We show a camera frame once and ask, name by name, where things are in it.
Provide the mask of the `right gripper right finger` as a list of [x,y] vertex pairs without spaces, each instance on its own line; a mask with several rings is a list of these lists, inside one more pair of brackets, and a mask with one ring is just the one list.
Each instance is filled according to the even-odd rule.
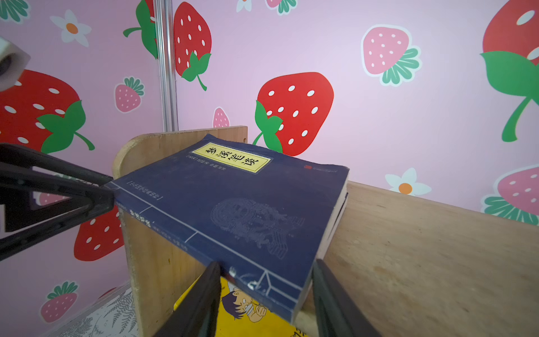
[[381,336],[321,259],[314,264],[312,280],[320,336]]

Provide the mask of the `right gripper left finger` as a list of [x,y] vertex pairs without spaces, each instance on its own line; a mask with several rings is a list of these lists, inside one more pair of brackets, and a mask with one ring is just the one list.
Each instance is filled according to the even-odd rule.
[[221,268],[212,262],[154,336],[215,336]]

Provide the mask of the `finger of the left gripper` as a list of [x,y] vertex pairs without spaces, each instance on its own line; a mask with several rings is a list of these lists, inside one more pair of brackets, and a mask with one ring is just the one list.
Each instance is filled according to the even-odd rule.
[[1,259],[111,211],[112,177],[1,144]]

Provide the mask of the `blue book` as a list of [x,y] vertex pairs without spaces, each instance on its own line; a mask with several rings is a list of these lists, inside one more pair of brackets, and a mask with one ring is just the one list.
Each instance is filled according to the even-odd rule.
[[293,322],[345,210],[349,172],[207,135],[107,188],[120,209]]

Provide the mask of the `yellow cartoon cover book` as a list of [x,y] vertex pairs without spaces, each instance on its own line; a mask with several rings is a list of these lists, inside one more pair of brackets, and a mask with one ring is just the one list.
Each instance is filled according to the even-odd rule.
[[305,336],[233,283],[220,279],[216,336]]

